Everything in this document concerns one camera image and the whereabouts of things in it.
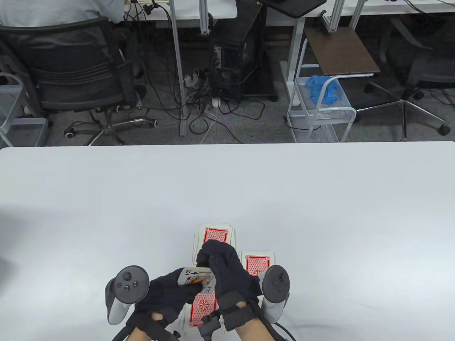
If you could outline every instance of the hand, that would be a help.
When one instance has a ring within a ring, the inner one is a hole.
[[[237,252],[231,245],[209,240],[202,245],[196,262],[197,266],[210,267],[215,275],[217,299],[230,291],[237,291],[249,303],[259,303],[258,296],[262,295],[259,279],[248,274],[243,268]]]
[[[171,333],[165,328],[173,323],[185,303],[192,304],[194,298],[202,291],[202,284],[179,286],[177,280],[183,268],[150,282],[145,298],[135,304],[127,326],[137,327],[156,341],[168,341]]]

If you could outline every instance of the wooden shelf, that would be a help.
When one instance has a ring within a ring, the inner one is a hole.
[[[324,75],[380,71],[357,33],[349,27],[339,27],[335,33],[308,28],[305,34]]]

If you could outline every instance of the gray carpet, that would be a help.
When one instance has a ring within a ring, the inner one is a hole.
[[[375,43],[367,45],[370,53],[376,58]],[[279,100],[275,103],[264,101],[266,104],[263,116],[258,121],[249,120],[246,118],[223,115],[218,109],[212,109],[212,112],[217,121],[224,123],[231,132],[243,143],[289,143],[293,142],[289,128],[283,124],[283,116],[286,115],[289,98],[284,88],[284,83],[281,77],[279,64],[280,60],[287,59],[289,48],[277,47],[268,49],[271,57],[274,85]],[[311,62],[311,53],[308,54],[308,60]],[[203,52],[183,51],[182,60],[184,73],[192,73],[193,68],[204,68],[206,65],[204,61],[207,59],[206,54]],[[151,57],[153,65],[152,78],[155,81],[158,93],[166,107],[175,107],[171,95],[169,94],[169,83],[167,73],[165,72],[164,64],[157,58]],[[390,89],[392,92],[399,93],[400,86],[394,80],[388,70],[381,70],[382,72],[374,78],[374,81],[385,88]],[[350,79],[343,80],[342,86],[354,108],[367,107],[375,104],[380,104],[390,100],[386,95],[375,91],[372,94],[365,94],[363,88],[367,79]],[[441,93],[433,91],[433,94],[438,95],[442,100],[445,98]],[[144,106],[160,107],[157,97],[153,90],[148,87],[147,95],[144,99]],[[449,105],[444,105],[437,100],[433,99],[428,92],[425,92],[425,97],[417,102],[418,105],[427,109],[436,115],[449,121],[449,126],[453,129],[454,125],[450,121],[454,121],[454,109]],[[260,113],[262,105],[259,103],[244,101],[236,111],[241,115],[250,117],[257,117]],[[222,107],[223,111],[227,111],[227,107]],[[170,110],[174,116],[178,116],[178,110]],[[437,132],[440,122],[425,115],[408,111],[408,140],[414,141],[427,141],[427,140],[454,140],[455,130],[447,136],[441,136]],[[131,115],[144,115],[144,111],[136,111]],[[196,117],[196,111],[192,113],[192,118],[188,123]],[[132,145],[167,145],[167,144],[199,144],[202,142],[204,135],[194,135],[187,132],[187,135],[179,136],[179,122],[171,118],[162,110],[151,110],[148,115],[150,118],[159,120],[159,126],[151,129],[145,126],[135,127],[131,129],[119,131],[119,136],[123,138],[128,144]],[[114,121],[120,121],[127,118],[126,113],[119,113],[114,115]],[[90,138],[89,135],[77,135],[73,139],[67,139],[63,135],[63,130],[75,120],[90,120],[88,113],[63,113],[52,115],[50,117],[54,121],[54,125],[49,132],[46,145],[60,146],[60,145],[83,145]],[[192,128],[195,131],[203,131],[205,123],[199,119],[192,123]],[[337,133],[341,134],[344,127],[336,127]],[[388,107],[370,111],[368,114],[362,115],[359,123],[355,123],[348,135],[347,141],[399,141],[402,139],[401,135],[401,110],[397,107]],[[207,136],[203,140],[204,144],[219,144],[219,143],[237,143],[229,132],[220,124],[214,123]],[[99,143],[100,145],[115,144],[109,137],[103,137]]]

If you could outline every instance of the white desk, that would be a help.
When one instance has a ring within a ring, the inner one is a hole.
[[[447,0],[446,2],[454,3],[455,1]],[[303,28],[305,17],[316,17],[326,10],[328,14],[332,13],[334,0],[328,0],[324,5],[309,12],[300,19],[292,19],[274,10],[268,11],[267,25],[276,26],[294,26],[291,48],[288,60],[281,61],[281,72],[286,83],[289,97],[294,89],[294,79],[298,65],[299,51],[302,45]],[[437,0],[412,0],[412,3],[427,13],[453,12],[455,8],[451,5],[441,3]],[[342,15],[352,15],[354,13],[357,0],[345,0]],[[368,0],[362,10],[362,15],[381,15],[381,14],[403,14],[417,13],[410,8],[404,1],[385,1],[385,0]]]
[[[453,341],[454,160],[452,142],[3,149],[1,339],[110,341],[107,281],[189,265],[211,222],[276,253],[298,341]]]

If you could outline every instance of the computer tower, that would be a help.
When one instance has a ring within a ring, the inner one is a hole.
[[[242,88],[262,58],[261,9],[256,1],[238,1],[237,18],[219,19],[210,32],[212,97],[241,100]]]

